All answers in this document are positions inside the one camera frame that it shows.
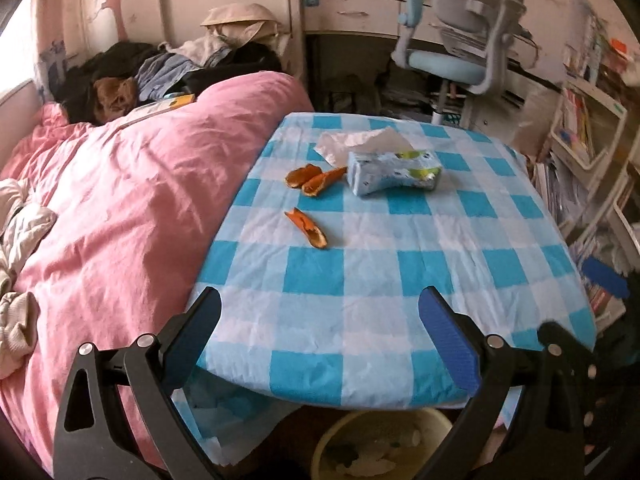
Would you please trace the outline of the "orange peel long piece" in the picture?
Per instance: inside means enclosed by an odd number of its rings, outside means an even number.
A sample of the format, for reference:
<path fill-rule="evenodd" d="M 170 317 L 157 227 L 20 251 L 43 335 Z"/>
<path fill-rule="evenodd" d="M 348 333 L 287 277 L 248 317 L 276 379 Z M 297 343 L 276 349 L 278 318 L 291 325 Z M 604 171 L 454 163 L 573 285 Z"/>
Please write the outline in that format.
<path fill-rule="evenodd" d="M 322 232 L 310 217 L 300 211 L 297 208 L 293 208 L 290 211 L 285 211 L 285 217 L 290 220 L 300 232 L 302 232 L 308 243 L 312 247 L 317 249 L 328 248 L 328 241 L 326 240 L 326 234 Z"/>

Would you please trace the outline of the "blue tissue pack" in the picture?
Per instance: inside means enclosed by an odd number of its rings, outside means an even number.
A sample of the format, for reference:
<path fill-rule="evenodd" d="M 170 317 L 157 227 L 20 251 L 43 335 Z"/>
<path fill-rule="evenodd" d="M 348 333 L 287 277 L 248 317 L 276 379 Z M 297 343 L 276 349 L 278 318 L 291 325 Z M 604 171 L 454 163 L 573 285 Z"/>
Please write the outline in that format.
<path fill-rule="evenodd" d="M 356 196 L 367 196 L 388 188 L 436 188 L 442 164 L 429 151 L 350 153 L 347 182 Z"/>

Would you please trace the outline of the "orange peel round piece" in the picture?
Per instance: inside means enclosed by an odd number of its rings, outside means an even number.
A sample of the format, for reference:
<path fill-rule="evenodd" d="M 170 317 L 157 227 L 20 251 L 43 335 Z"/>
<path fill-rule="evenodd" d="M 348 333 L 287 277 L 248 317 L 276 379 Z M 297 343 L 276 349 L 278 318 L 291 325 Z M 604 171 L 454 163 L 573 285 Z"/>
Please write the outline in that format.
<path fill-rule="evenodd" d="M 294 169 L 285 177 L 285 184 L 289 188 L 302 188 L 308 181 L 320 176 L 323 170 L 313 164 Z"/>

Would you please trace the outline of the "orange peel curved piece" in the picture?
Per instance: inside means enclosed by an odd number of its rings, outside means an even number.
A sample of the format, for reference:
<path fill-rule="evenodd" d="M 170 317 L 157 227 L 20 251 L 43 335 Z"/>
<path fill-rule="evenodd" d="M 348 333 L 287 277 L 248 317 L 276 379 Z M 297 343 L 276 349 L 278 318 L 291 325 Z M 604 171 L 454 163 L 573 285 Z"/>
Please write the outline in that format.
<path fill-rule="evenodd" d="M 315 176 L 304 183 L 302 186 L 302 192 L 305 196 L 317 197 L 334 185 L 334 183 L 342 180 L 346 172 L 346 167 L 335 168 L 330 171 L 322 172 L 322 174 L 318 174 L 318 176 Z"/>

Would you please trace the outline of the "white paper sheet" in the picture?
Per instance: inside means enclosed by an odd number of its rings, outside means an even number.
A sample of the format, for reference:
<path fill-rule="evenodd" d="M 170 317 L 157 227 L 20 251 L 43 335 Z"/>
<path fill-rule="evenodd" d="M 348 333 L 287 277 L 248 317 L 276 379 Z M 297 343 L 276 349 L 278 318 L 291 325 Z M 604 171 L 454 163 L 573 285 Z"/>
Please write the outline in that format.
<path fill-rule="evenodd" d="M 322 132 L 314 147 L 314 151 L 334 168 L 346 166 L 350 153 L 400 153 L 412 150 L 409 141 L 390 127 L 350 133 Z"/>

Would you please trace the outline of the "yellow trash bin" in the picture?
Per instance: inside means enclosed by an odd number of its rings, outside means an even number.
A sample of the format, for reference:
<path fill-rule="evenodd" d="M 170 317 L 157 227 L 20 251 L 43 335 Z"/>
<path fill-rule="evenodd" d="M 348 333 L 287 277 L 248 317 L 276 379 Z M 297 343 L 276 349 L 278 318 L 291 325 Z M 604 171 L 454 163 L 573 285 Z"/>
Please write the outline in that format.
<path fill-rule="evenodd" d="M 451 428 L 434 408 L 351 412 L 319 440 L 310 475 L 316 480 L 412 479 Z"/>

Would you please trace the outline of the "white book shelf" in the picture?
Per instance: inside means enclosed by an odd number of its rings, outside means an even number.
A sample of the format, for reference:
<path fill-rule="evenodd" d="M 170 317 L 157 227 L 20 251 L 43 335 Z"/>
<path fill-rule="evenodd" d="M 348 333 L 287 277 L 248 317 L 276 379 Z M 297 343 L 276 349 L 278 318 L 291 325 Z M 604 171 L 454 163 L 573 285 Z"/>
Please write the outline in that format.
<path fill-rule="evenodd" d="M 639 84 L 626 44 L 592 0 L 570 0 L 565 79 L 534 171 L 581 271 L 639 267 Z"/>

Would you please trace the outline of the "pink duvet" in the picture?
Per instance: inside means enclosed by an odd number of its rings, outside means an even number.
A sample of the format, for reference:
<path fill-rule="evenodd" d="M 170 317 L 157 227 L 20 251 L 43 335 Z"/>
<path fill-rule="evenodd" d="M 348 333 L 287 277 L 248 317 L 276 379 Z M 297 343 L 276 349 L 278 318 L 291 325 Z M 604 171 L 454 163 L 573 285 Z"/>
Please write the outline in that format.
<path fill-rule="evenodd" d="M 78 347 L 126 347 L 184 310 L 250 168 L 282 119 L 310 108 L 297 79 L 259 72 L 133 125 L 43 109 L 2 174 L 58 218 L 16 283 L 38 302 L 35 349 L 1 383 L 2 411 L 42 466 Z"/>

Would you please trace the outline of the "blue checkered tablecloth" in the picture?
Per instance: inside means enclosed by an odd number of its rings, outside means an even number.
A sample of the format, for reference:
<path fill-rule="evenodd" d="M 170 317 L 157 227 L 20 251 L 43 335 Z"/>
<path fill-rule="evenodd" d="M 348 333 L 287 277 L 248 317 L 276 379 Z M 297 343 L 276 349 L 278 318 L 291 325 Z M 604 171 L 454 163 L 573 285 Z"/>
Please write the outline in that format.
<path fill-rule="evenodd" d="M 317 197 L 285 175 L 318 164 L 321 133 L 390 127 L 433 153 L 431 192 Z M 303 211 L 326 234 L 311 246 L 285 217 Z M 524 160 L 484 134 L 362 115 L 286 116 L 236 194 L 195 289 L 216 288 L 221 318 L 175 404 L 217 465 L 239 463 L 305 404 L 406 410 L 461 404 L 420 321 L 434 286 L 486 334 L 538 347 L 553 320 L 586 347 L 597 330 L 563 237 Z"/>

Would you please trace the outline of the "beige clothes on bed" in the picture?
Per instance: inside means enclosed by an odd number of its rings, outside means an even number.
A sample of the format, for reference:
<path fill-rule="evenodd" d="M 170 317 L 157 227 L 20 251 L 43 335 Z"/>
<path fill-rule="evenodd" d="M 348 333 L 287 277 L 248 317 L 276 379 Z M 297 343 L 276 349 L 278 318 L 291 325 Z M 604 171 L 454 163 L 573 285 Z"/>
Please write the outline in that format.
<path fill-rule="evenodd" d="M 54 211 L 29 195 L 24 181 L 1 180 L 1 379 L 13 375 L 35 349 L 38 302 L 15 284 L 56 220 Z"/>

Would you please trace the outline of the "yellow book on bed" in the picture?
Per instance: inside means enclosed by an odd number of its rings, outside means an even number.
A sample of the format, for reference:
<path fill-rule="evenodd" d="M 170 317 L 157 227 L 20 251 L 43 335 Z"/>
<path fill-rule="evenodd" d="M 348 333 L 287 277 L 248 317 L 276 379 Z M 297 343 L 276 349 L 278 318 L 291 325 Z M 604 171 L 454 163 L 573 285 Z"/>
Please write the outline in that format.
<path fill-rule="evenodd" d="M 178 110 L 178 108 L 189 105 L 194 101 L 194 94 L 183 94 L 182 96 L 174 96 L 173 98 L 137 107 L 124 117 L 122 126 L 126 127 L 157 115 Z"/>

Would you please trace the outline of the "pile of dark clothes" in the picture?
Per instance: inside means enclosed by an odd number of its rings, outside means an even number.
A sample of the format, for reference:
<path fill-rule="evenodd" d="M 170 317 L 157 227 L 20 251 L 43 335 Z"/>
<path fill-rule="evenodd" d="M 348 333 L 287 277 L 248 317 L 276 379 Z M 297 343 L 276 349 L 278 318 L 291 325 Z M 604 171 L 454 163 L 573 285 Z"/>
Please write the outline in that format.
<path fill-rule="evenodd" d="M 51 93 L 72 124 L 97 126 L 174 93 L 199 96 L 217 82 L 262 70 L 280 73 L 282 64 L 276 52 L 257 42 L 223 42 L 208 52 L 124 41 L 66 70 Z"/>

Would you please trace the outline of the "grey blue office chair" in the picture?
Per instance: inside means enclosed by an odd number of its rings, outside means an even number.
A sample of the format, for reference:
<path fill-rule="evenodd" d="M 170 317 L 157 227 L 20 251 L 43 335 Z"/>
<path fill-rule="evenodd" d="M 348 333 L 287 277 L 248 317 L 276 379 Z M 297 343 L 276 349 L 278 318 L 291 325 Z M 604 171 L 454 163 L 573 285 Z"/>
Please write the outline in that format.
<path fill-rule="evenodd" d="M 461 84 L 473 96 L 502 93 L 509 51 L 514 39 L 524 35 L 520 21 L 526 6 L 524 0 L 431 0 L 431 4 L 446 52 L 410 47 L 423 18 L 423 0 L 406 0 L 406 10 L 398 16 L 392 60 L 403 70 L 420 70 L 440 79 L 431 119 L 439 125 L 452 84 Z"/>

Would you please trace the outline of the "beige bag on bed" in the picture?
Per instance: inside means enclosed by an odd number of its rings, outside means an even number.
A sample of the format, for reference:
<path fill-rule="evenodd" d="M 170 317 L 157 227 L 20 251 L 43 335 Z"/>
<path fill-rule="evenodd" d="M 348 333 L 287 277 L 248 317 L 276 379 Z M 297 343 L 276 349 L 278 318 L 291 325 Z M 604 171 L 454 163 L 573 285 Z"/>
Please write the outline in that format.
<path fill-rule="evenodd" d="M 280 52 L 288 42 L 288 33 L 273 13 L 259 3 L 230 3 L 210 9 L 201 21 L 209 35 L 232 48 L 250 42 Z"/>

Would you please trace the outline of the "white desk with drawers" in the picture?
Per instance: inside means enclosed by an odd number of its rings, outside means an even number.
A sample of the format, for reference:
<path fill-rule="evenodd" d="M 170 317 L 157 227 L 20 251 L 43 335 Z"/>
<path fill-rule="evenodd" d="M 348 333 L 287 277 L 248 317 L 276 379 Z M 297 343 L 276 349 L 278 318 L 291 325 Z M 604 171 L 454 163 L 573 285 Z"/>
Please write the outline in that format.
<path fill-rule="evenodd" d="M 397 39 L 398 21 L 406 0 L 302 0 L 304 31 L 307 34 L 351 34 Z M 443 47 L 435 13 L 423 5 L 422 20 L 413 39 L 419 44 Z M 510 59 L 529 70 L 537 63 L 538 48 L 530 40 L 516 37 Z"/>

